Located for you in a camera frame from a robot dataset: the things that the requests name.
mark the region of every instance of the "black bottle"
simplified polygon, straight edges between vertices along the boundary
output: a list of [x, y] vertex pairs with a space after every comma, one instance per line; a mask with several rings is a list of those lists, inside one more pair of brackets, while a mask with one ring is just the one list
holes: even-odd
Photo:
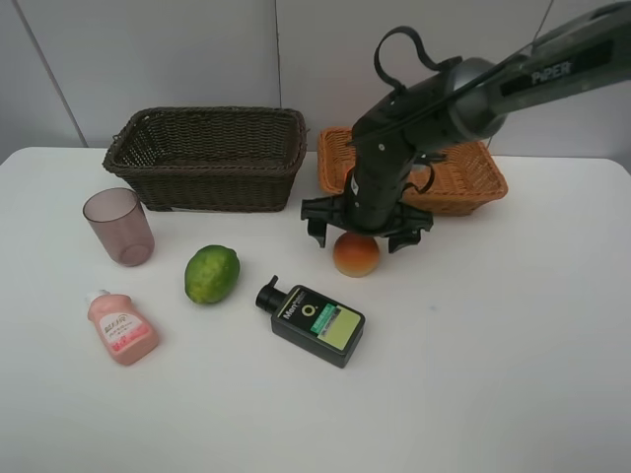
[[305, 286], [287, 295], [274, 288], [277, 281], [274, 276], [256, 296], [256, 306], [272, 314], [272, 331], [344, 368], [364, 332], [364, 315]]

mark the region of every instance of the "basket rim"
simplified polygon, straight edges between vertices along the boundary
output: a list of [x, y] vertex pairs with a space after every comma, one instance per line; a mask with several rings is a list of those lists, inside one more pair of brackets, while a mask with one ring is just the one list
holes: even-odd
[[[120, 152], [123, 143], [134, 132], [135, 126], [145, 117], [157, 113], [200, 113], [200, 112], [233, 112], [233, 113], [269, 113], [275, 115], [290, 116], [298, 125], [297, 150], [292, 153], [291, 161], [282, 166], [243, 166], [243, 165], [213, 165], [212, 162], [204, 165], [173, 166], [157, 165], [152, 167], [140, 167], [118, 163], [115, 158]], [[295, 174], [303, 163], [307, 152], [307, 125], [303, 115], [292, 108], [277, 108], [267, 106], [158, 106], [143, 108], [135, 112], [127, 121], [123, 129], [113, 137], [111, 145], [105, 152], [104, 168], [118, 176], [126, 175], [261, 175], [284, 176]]]
[[[352, 128], [347, 127], [347, 126], [331, 126], [331, 127], [327, 127], [321, 130], [317, 138], [317, 164], [321, 166], [321, 169], [322, 169], [322, 172], [318, 173], [319, 175], [322, 176], [322, 179], [319, 179], [319, 184], [320, 184], [321, 189], [326, 193], [340, 194], [343, 191], [338, 191], [337, 189], [333, 189], [331, 184], [326, 179], [326, 176], [328, 175], [328, 171], [327, 171], [328, 167], [327, 167], [326, 160], [324, 159], [324, 151], [323, 151], [324, 146], [325, 146], [325, 140], [329, 135], [348, 134], [349, 131], [351, 130]], [[495, 160], [493, 160], [493, 157], [488, 152], [486, 146], [484, 146], [484, 144], [480, 141], [475, 141], [475, 142], [471, 142], [467, 144], [478, 147], [480, 149], [480, 152], [487, 157], [487, 163], [499, 181], [498, 188], [495, 190], [486, 190], [486, 191], [478, 191], [478, 192], [470, 191], [470, 190], [465, 190], [462, 192], [440, 191], [436, 189], [432, 190], [430, 188], [430, 190], [428, 190], [427, 193], [423, 194], [424, 200], [442, 201], [444, 197], [449, 197], [450, 200], [458, 201], [458, 202], [465, 202], [465, 201], [490, 202], [493, 200], [499, 200], [506, 196], [506, 194], [509, 191], [506, 178], [504, 177], [502, 172], [499, 170], [499, 168], [495, 164]]]

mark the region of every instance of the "black bottle cap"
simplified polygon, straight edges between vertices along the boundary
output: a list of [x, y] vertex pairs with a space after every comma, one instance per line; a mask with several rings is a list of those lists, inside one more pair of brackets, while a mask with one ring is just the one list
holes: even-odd
[[285, 293], [274, 288], [276, 281], [278, 281], [278, 276], [274, 276], [269, 283], [262, 287], [258, 292], [258, 296], [256, 296], [256, 306], [272, 315], [287, 297]]

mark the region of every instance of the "pink soap bottle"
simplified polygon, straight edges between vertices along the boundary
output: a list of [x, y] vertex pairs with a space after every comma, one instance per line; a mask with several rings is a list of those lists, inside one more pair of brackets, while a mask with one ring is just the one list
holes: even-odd
[[88, 294], [86, 300], [90, 305], [88, 318], [118, 363], [136, 363], [158, 345], [158, 333], [128, 296], [96, 291]]

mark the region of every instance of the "light brown wicker basket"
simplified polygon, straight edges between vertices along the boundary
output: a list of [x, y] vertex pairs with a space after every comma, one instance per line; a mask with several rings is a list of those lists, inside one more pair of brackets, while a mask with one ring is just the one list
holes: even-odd
[[[346, 173], [355, 166], [355, 148], [346, 144], [351, 129], [326, 128], [319, 135], [317, 173], [321, 189], [328, 194], [341, 194]], [[436, 180], [425, 194], [408, 189], [403, 201], [418, 209], [444, 215], [469, 215], [493, 200], [501, 199], [509, 188], [506, 180], [483, 143], [467, 143], [443, 151], [448, 158], [434, 165]], [[410, 174], [410, 181], [419, 187], [427, 182], [429, 170]]]

